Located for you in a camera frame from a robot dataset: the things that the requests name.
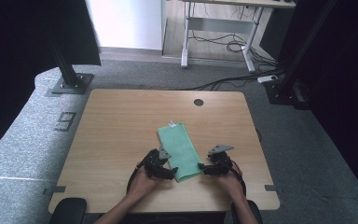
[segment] metal bracket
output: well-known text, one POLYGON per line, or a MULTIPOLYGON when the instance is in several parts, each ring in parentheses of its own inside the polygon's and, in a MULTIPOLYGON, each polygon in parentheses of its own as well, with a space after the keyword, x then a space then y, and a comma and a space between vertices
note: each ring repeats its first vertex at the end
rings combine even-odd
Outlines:
POLYGON ((212 148, 211 150, 208 151, 208 154, 213 155, 213 154, 216 154, 216 153, 220 153, 220 152, 230 150, 232 148, 234 148, 234 147, 225 146, 225 145, 216 145, 216 147, 214 147, 214 148, 212 148))
POLYGON ((53 193, 64 193, 66 190, 66 186, 54 186, 52 189, 53 193))
POLYGON ((266 191, 277 191, 277 188, 274 185, 265 185, 264 188, 266 191))
POLYGON ((305 99, 307 96, 304 94, 306 91, 303 91, 302 85, 294 85, 289 95, 287 95, 281 93, 281 83, 279 81, 270 81, 263 84, 270 104, 293 105, 296 109, 309 109, 307 99, 305 99))
POLYGON ((163 145, 159 145, 159 154, 158 154, 158 158, 160 160, 165 160, 165 159, 168 159, 170 158, 171 155, 170 153, 167 152, 167 150, 165 150, 164 146, 163 145))
POLYGON ((68 85, 65 83, 63 78, 61 77, 54 88, 51 90, 52 94, 84 94, 86 92, 87 87, 92 81, 94 77, 93 74, 82 74, 76 73, 76 84, 68 85))

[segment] hole in table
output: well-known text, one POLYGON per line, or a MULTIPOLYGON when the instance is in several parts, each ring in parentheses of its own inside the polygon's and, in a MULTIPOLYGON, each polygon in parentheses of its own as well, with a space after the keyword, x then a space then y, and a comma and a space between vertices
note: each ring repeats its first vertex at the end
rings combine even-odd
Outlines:
POLYGON ((194 101, 194 105, 197 105, 197 106, 202 106, 203 105, 203 101, 201 99, 197 99, 194 101))

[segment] black curtain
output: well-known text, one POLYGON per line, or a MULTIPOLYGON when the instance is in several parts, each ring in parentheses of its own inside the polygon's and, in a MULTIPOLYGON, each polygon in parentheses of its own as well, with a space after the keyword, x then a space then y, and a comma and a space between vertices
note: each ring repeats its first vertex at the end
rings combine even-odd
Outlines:
POLYGON ((32 94, 35 76, 57 67, 51 38, 68 63, 101 65, 84 0, 0 1, 0 138, 32 94))
POLYGON ((335 4, 290 75, 308 86, 311 111, 358 178, 358 1, 326 2, 335 4))

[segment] green towel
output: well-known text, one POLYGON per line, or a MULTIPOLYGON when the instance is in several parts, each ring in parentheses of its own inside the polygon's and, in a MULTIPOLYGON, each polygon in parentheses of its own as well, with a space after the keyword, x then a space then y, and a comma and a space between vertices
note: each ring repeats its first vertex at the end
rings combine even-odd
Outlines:
POLYGON ((171 154, 168 159, 171 169, 179 168, 175 175, 177 182, 201 173, 198 166, 198 163, 201 163, 200 156, 193 147, 183 123, 178 123, 173 128, 170 126, 158 128, 158 136, 165 150, 171 154))

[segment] table top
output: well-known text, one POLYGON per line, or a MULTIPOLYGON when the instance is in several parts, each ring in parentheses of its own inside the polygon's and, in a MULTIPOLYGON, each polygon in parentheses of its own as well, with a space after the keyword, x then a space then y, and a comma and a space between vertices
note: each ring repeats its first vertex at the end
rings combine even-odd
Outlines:
MULTIPOLYGON (((105 213, 125 195, 136 165, 158 148, 157 129, 183 122, 202 162, 215 145, 227 152, 243 171, 247 197, 260 209, 280 206, 251 114, 241 92, 94 90, 87 102, 48 210, 60 200, 80 197, 88 213, 105 213), (202 106, 194 104, 196 99, 202 106)), ((207 175, 186 181, 163 181, 131 209, 143 212, 202 212, 230 210, 228 196, 207 175)))
POLYGON ((237 5, 237 6, 249 6, 249 7, 280 7, 280 8, 293 8, 296 3, 286 3, 283 0, 182 0, 183 2, 194 3, 207 3, 207 4, 222 4, 222 5, 237 5))

